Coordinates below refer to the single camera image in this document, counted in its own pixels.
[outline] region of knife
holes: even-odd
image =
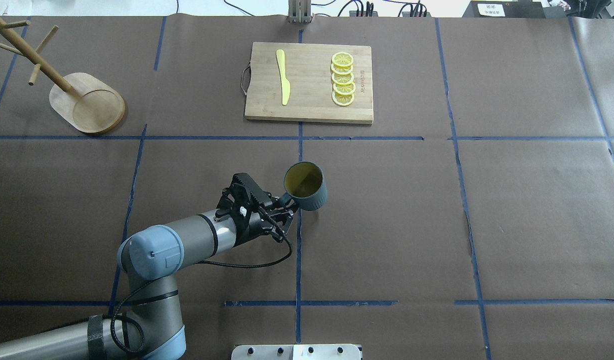
[[[275,58],[278,60],[278,69],[280,69],[280,85],[282,86],[282,105],[289,102],[289,94],[291,93],[291,83],[287,80],[284,73],[284,50],[279,48],[275,52]]]

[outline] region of mug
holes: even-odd
[[[322,169],[310,161],[293,164],[284,174],[284,193],[280,203],[284,207],[293,199],[302,210],[312,212],[327,202],[327,185]]]

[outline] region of yellow lemon slice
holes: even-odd
[[[336,103],[336,105],[340,105],[341,107],[347,107],[353,102],[353,94],[351,95],[340,95],[339,93],[332,91],[331,98]]]
[[[353,64],[353,56],[348,52],[337,52],[331,57],[331,62],[337,67],[348,68]]]
[[[340,95],[352,95],[355,92],[355,84],[353,82],[347,85],[334,84],[334,91]]]
[[[349,67],[340,67],[340,66],[335,66],[334,64],[331,64],[331,71],[334,74],[347,75],[347,74],[350,74],[351,71],[353,71],[353,65]]]
[[[353,73],[348,73],[347,75],[340,75],[338,73],[332,73],[331,80],[334,84],[338,85],[348,85],[353,82]]]

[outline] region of brown table surface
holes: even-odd
[[[294,224],[297,255],[179,273],[185,359],[296,342],[614,359],[614,20],[31,20],[31,44],[60,26],[55,68],[106,82],[128,112],[82,135],[50,80],[29,87],[32,64],[0,50],[0,342],[107,313],[128,292],[124,237],[213,209],[234,173],[279,195],[309,160],[330,198]],[[244,120],[255,41],[371,46],[374,124]],[[284,250],[261,238],[218,258]]]

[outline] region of cutting board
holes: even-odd
[[[280,73],[275,52],[284,50],[291,96],[282,105]],[[331,57],[339,51],[353,55],[355,100],[336,105],[331,98]],[[245,119],[312,121],[319,123],[373,123],[371,47],[320,43],[255,42],[251,51],[251,82]]]

